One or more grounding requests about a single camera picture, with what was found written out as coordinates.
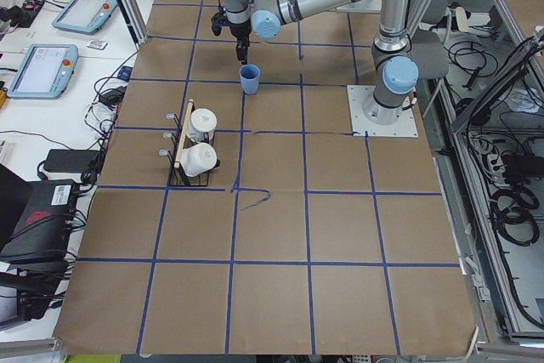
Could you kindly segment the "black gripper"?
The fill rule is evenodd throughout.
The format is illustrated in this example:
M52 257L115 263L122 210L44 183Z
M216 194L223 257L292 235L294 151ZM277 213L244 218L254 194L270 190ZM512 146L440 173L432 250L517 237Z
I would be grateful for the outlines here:
M250 47L251 21L233 23L227 21L231 34L236 38L236 57L242 63L247 63L248 48Z

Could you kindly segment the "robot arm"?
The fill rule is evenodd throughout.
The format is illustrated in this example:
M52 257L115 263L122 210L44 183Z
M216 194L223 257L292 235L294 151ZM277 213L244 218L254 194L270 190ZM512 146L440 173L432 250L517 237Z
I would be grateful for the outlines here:
M363 0L218 0L212 18L212 32L220 35L229 28L236 39L236 55L243 69L249 68L250 36L275 38L283 26L318 14L360 3ZM411 0L382 0L378 32L371 45L377 79L375 99L392 108L400 105L418 80L416 64L406 53L410 43L407 14Z

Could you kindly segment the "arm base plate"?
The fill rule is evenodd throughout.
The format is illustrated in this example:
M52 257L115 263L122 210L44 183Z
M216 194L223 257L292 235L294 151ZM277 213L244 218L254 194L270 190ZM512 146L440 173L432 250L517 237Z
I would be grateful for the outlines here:
M411 102L405 97L397 108L384 108L374 99L375 86L348 85L352 134L359 137L417 138Z

